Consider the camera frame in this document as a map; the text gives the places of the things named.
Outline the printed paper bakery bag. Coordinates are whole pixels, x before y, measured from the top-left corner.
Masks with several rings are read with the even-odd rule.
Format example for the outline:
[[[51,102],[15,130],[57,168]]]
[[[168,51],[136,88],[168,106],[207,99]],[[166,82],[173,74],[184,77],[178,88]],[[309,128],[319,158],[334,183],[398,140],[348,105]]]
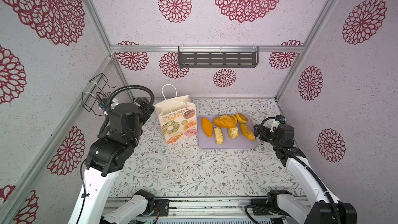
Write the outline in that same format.
[[[196,105],[189,95],[167,98],[157,103],[155,112],[161,125],[166,144],[171,145],[197,135],[198,122]]]

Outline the pale yellow fake bread stick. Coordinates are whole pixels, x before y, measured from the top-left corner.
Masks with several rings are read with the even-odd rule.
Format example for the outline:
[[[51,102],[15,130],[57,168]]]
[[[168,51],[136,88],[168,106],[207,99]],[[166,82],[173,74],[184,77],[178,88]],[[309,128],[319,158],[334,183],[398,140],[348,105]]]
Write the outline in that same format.
[[[224,142],[222,129],[219,127],[214,128],[214,135],[215,135],[216,144],[222,145]]]

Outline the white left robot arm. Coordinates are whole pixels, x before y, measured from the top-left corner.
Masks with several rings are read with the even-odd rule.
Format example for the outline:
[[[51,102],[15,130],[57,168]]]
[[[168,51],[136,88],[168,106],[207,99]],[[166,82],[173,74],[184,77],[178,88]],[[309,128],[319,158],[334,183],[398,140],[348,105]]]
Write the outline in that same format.
[[[154,213],[154,195],[139,190],[131,200],[104,215],[111,187],[143,133],[144,123],[154,111],[154,99],[139,97],[138,103],[121,103],[108,108],[108,123],[100,131],[80,172],[82,189],[69,219],[70,224],[128,224],[139,215]]]

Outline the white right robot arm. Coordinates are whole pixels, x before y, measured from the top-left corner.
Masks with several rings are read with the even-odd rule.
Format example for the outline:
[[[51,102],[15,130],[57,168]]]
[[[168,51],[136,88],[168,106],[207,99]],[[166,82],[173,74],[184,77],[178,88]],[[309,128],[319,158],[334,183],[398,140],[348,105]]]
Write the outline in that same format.
[[[254,136],[272,145],[277,158],[305,192],[307,203],[286,190],[271,190],[265,210],[289,216],[299,224],[355,224],[357,212],[342,202],[314,172],[303,152],[294,146],[294,128],[274,117],[277,126],[254,126]]]

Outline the orange fake croissant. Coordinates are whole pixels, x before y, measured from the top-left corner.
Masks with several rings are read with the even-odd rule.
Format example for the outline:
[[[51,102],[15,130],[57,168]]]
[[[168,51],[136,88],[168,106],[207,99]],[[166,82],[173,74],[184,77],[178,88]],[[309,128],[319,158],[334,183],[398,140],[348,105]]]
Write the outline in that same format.
[[[241,123],[240,124],[240,130],[241,130],[243,136],[246,137],[247,139],[249,139],[251,141],[255,141],[256,140],[256,137],[254,136],[254,133],[251,131],[249,126],[247,126],[245,123]]]

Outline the round orange fake bun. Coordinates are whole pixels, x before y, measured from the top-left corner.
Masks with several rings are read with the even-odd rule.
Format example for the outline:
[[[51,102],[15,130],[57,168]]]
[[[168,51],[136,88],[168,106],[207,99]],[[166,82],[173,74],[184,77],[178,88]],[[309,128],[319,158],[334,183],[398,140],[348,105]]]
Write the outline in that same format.
[[[238,123],[244,123],[244,124],[246,124],[246,123],[248,122],[248,118],[245,117],[245,116],[244,116],[243,114],[241,114],[241,113],[236,114],[235,117],[236,117]]]

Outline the small pale fake bread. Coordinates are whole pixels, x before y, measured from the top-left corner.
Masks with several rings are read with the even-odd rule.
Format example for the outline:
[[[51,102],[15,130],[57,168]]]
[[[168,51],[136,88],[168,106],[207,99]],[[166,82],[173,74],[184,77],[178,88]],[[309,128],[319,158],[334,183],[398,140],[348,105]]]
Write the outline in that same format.
[[[231,140],[235,140],[239,137],[239,129],[237,126],[233,128],[228,128],[228,137]]]

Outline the large orange twisted bread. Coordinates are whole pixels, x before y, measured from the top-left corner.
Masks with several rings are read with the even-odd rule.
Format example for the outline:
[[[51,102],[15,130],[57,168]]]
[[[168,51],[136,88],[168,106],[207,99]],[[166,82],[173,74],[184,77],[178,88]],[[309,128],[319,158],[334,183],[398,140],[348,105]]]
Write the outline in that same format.
[[[212,121],[213,125],[220,127],[220,128],[235,128],[237,125],[237,118],[233,115],[222,115],[219,117],[216,117]]]

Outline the orange oval fake bread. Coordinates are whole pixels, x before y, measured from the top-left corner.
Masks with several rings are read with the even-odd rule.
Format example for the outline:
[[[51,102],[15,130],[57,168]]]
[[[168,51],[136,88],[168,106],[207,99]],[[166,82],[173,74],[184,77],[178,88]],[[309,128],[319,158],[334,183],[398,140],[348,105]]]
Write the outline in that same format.
[[[208,120],[207,118],[202,118],[202,129],[205,133],[205,135],[209,138],[212,137],[213,134],[213,127],[212,127],[212,123],[210,120]]]

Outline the lavender cutting board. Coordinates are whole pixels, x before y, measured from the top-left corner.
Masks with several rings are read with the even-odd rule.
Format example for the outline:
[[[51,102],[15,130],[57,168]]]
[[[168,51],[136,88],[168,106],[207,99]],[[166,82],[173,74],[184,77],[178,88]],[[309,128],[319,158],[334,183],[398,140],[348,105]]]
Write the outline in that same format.
[[[215,134],[212,137],[208,137],[202,128],[202,120],[203,118],[207,118],[210,122],[212,122],[215,118],[219,117],[219,115],[199,115],[197,116],[198,123],[198,146],[201,149],[253,149],[257,148],[258,142],[251,141],[241,133],[240,124],[237,124],[239,136],[236,139],[229,138],[228,129],[222,128],[223,134],[223,144],[217,144],[215,139]]]

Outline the grey wall shelf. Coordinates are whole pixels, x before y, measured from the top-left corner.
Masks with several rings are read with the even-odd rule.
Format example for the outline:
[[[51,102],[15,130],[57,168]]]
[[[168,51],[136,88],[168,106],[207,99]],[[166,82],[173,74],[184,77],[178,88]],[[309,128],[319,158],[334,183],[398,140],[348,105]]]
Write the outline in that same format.
[[[250,52],[184,51],[178,47],[181,68],[255,68],[259,64],[257,48]]]

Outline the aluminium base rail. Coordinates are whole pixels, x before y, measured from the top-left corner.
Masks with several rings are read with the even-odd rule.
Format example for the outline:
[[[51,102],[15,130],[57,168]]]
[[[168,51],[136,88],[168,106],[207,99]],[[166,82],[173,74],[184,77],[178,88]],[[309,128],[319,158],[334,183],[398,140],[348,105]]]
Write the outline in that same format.
[[[274,212],[248,208],[247,205],[264,206],[266,196],[260,197],[157,197],[154,205],[160,210],[158,223],[248,223],[248,215],[262,224],[296,224],[293,218]]]

